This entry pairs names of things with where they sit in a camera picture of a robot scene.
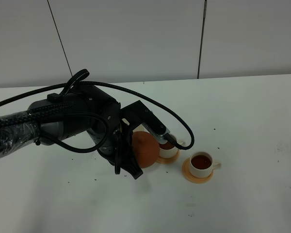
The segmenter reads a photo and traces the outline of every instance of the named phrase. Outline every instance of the coffee cup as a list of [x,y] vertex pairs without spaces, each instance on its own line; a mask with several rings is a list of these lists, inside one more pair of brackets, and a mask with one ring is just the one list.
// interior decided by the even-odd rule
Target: coffee cup
[[166,144],[160,144],[160,157],[164,159],[169,159],[174,157],[178,153],[179,149],[172,145],[170,142]]
[[190,157],[189,171],[197,178],[206,178],[214,169],[220,168],[221,162],[206,152],[196,152]]

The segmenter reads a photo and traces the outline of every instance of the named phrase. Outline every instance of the orange saucer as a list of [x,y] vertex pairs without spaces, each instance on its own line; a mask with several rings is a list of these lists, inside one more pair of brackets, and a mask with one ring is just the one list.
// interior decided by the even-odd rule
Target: orange saucer
[[184,162],[183,162],[183,165],[182,165],[182,174],[183,176],[190,182],[193,182],[193,183],[205,183],[207,181],[209,181],[212,176],[213,176],[213,171],[211,172],[211,174],[206,177],[206,178],[197,178],[195,176],[193,176],[191,173],[190,173],[190,170],[189,170],[189,162],[190,162],[190,158],[187,158]]
[[171,157],[169,159],[165,159],[165,158],[159,157],[156,162],[159,163],[159,164],[171,164],[175,160],[177,160],[179,155],[180,155],[180,150],[178,150],[178,152],[176,153],[176,155],[174,157]]

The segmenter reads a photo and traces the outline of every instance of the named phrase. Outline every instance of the cup handle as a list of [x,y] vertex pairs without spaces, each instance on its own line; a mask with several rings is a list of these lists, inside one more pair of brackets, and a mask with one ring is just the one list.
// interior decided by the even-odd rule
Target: cup handle
[[214,160],[213,161],[213,169],[220,169],[221,168],[221,162],[220,160]]

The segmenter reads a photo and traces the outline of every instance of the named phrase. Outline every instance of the plastic wrap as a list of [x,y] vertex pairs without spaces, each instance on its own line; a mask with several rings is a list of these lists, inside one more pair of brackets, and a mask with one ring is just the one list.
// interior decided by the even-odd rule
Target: plastic wrap
[[[27,116],[27,112],[0,116],[0,122]],[[32,143],[39,137],[39,126],[35,121],[0,128],[0,158]]]

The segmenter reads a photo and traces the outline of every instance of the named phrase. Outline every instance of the table surface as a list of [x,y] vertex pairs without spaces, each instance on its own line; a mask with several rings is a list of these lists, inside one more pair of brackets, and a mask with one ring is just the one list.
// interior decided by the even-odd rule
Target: table surface
[[[291,75],[121,83],[168,106],[191,127],[195,145],[170,165],[134,180],[97,152],[31,144],[0,159],[0,233],[291,232]],[[0,100],[36,87],[0,89]],[[137,97],[102,88],[122,106]],[[46,93],[0,108],[26,110]],[[172,116],[143,101],[176,135]],[[87,148],[86,133],[66,141]],[[222,168],[204,184],[181,165],[206,151]]]

